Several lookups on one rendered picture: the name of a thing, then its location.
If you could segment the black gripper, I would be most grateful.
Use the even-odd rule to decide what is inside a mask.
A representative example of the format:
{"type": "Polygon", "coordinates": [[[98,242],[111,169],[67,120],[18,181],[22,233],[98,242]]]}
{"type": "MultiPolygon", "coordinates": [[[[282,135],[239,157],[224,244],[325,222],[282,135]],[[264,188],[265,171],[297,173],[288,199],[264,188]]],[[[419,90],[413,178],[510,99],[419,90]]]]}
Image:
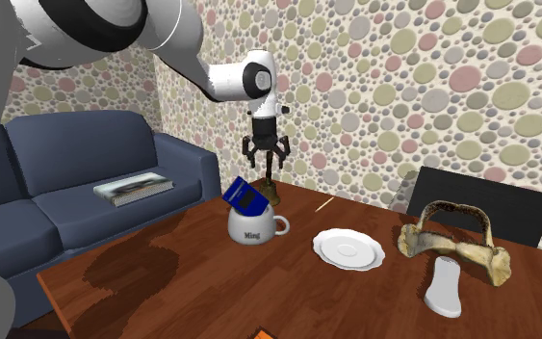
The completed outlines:
{"type": "Polygon", "coordinates": [[[243,137],[242,153],[249,161],[252,169],[256,166],[255,153],[257,150],[273,150],[278,156],[278,167],[281,170],[283,169],[284,161],[291,153],[291,148],[287,136],[277,138],[275,117],[254,118],[252,120],[252,138],[249,136],[243,137]]]}

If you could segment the blue box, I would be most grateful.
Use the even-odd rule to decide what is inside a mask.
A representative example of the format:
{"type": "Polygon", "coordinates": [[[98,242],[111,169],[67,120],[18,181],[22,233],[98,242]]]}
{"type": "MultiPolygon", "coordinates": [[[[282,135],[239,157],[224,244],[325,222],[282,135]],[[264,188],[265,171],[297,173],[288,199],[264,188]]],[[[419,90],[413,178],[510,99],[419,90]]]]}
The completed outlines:
{"type": "Polygon", "coordinates": [[[247,217],[256,217],[264,213],[269,200],[255,190],[241,176],[237,176],[222,199],[247,217]]]}

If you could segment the white mug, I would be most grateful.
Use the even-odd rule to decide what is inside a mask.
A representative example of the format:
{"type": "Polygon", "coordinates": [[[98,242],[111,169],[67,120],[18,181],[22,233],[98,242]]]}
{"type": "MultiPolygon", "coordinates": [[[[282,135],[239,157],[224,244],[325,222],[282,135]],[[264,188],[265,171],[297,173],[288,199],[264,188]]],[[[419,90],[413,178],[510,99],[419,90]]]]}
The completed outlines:
{"type": "Polygon", "coordinates": [[[228,235],[238,244],[262,245],[274,236],[282,236],[290,231],[290,222],[283,216],[274,214],[268,205],[259,216],[249,217],[232,208],[228,216],[228,235]]]}

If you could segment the white plate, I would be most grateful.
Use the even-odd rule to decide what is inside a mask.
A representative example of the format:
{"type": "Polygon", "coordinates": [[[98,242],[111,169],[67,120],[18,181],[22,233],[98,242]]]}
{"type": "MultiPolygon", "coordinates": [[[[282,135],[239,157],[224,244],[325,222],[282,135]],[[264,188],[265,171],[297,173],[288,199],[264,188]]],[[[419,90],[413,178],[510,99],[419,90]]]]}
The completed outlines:
{"type": "Polygon", "coordinates": [[[319,232],[313,238],[313,250],[325,263],[347,271],[365,272],[379,267],[385,259],[379,242],[353,229],[319,232]]]}

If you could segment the grey book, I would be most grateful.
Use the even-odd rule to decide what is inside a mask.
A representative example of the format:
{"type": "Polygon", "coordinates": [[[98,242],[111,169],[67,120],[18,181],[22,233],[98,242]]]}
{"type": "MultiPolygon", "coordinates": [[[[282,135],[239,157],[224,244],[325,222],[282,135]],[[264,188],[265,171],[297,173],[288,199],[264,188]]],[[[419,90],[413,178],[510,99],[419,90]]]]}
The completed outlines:
{"type": "Polygon", "coordinates": [[[93,192],[119,207],[173,188],[173,181],[157,173],[147,172],[95,186],[93,192]]]}

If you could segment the brown wooden table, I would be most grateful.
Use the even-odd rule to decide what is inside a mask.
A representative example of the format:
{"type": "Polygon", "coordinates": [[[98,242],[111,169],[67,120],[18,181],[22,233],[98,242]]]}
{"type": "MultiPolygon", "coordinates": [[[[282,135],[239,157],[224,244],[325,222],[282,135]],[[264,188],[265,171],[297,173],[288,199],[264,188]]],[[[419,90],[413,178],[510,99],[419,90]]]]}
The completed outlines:
{"type": "Polygon", "coordinates": [[[278,215],[290,232],[242,246],[214,198],[39,274],[71,339],[542,339],[542,250],[507,243],[512,276],[501,287],[461,266],[462,313],[425,304],[434,252],[401,255],[409,217],[279,184],[278,215]],[[382,264],[365,272],[325,263],[313,238],[353,229],[379,242],[382,264]]]}

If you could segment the blue sofa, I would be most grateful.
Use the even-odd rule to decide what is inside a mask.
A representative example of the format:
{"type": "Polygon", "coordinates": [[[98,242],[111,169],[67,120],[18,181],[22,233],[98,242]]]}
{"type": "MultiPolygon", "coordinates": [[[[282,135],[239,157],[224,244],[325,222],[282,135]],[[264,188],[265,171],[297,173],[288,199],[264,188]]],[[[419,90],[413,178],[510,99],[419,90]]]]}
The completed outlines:
{"type": "Polygon", "coordinates": [[[156,133],[133,112],[43,114],[1,125],[0,276],[14,291],[14,324],[52,308],[40,271],[219,193],[213,152],[156,133]],[[173,188],[120,207],[94,192],[148,172],[173,188]]]}

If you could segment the black chair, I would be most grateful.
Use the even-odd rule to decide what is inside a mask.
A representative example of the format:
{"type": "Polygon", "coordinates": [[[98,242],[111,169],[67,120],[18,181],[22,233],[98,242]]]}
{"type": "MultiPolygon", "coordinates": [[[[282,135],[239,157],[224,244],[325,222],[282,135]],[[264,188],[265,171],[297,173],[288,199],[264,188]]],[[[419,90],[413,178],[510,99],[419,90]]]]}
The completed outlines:
{"type": "Polygon", "coordinates": [[[542,193],[498,182],[422,167],[406,210],[418,217],[434,200],[467,204],[489,218],[495,237],[537,247],[542,237],[542,193]]]}

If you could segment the white flat curved object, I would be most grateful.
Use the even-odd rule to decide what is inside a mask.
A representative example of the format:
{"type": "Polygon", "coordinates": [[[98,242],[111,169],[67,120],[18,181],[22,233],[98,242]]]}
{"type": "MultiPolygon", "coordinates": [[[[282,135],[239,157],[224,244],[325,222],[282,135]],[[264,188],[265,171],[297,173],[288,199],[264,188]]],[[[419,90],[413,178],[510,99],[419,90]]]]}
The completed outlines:
{"type": "Polygon", "coordinates": [[[433,278],[424,296],[429,309],[447,318],[458,318],[461,315],[458,294],[460,272],[460,266],[454,259],[448,256],[435,259],[433,278]]]}

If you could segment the beige bone-shaped object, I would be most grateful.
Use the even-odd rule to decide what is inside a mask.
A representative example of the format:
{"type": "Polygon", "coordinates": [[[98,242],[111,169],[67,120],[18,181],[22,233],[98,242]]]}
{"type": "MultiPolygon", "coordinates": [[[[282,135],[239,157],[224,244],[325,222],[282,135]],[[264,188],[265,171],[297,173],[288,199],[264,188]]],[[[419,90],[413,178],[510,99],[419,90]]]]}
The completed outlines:
{"type": "Polygon", "coordinates": [[[488,216],[481,209],[467,204],[457,204],[445,200],[430,202],[423,209],[416,224],[405,224],[401,228],[398,249],[408,258],[427,250],[434,250],[441,254],[455,252],[464,260],[483,267],[490,283],[495,287],[502,286],[512,275],[510,254],[505,248],[494,245],[488,216]],[[457,243],[453,238],[441,233],[423,230],[424,223],[438,211],[459,212],[474,217],[482,227],[482,242],[480,244],[457,243]]]}

